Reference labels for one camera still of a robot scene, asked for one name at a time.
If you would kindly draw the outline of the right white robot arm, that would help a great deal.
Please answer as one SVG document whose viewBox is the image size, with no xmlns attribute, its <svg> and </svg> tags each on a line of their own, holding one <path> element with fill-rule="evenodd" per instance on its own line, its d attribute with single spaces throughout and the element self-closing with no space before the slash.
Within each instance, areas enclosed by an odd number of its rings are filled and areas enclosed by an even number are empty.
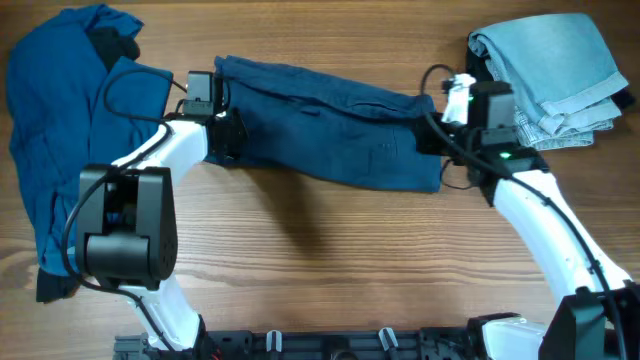
<svg viewBox="0 0 640 360">
<path fill-rule="evenodd" d="M 564 199 L 540 153 L 519 144 L 509 84 L 450 71 L 446 107 L 424 110 L 420 151 L 467 170 L 515 229 L 551 288 L 557 309 L 547 325 L 518 314 L 472 320 L 468 333 L 484 359 L 636 359 L 639 285 L 598 246 Z"/>
</svg>

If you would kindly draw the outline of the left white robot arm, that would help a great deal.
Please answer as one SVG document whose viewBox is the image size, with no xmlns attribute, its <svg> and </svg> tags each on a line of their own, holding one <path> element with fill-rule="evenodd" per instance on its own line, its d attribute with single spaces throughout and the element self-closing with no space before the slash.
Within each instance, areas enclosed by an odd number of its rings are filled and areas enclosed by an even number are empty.
<svg viewBox="0 0 640 360">
<path fill-rule="evenodd" d="M 94 277 L 90 288 L 127 299 L 157 358 L 196 356 L 204 342 L 204 322 L 174 274 L 174 187 L 205 158 L 237 155 L 247 138 L 236 109 L 180 114 L 130 154 L 80 174 L 81 196 L 65 227 L 76 233 L 64 250 L 67 266 Z"/>
</svg>

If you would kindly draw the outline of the dark navy denim shorts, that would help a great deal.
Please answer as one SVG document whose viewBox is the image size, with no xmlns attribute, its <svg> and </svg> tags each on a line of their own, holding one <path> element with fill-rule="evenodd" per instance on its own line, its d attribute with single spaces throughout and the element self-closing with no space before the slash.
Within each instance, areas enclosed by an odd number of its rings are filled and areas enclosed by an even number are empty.
<svg viewBox="0 0 640 360">
<path fill-rule="evenodd" d="M 214 64 L 247 138 L 229 155 L 210 154 L 209 162 L 283 166 L 378 190 L 439 190 L 441 160 L 420 153 L 415 137 L 434 109 L 429 96 L 235 56 Z"/>
</svg>

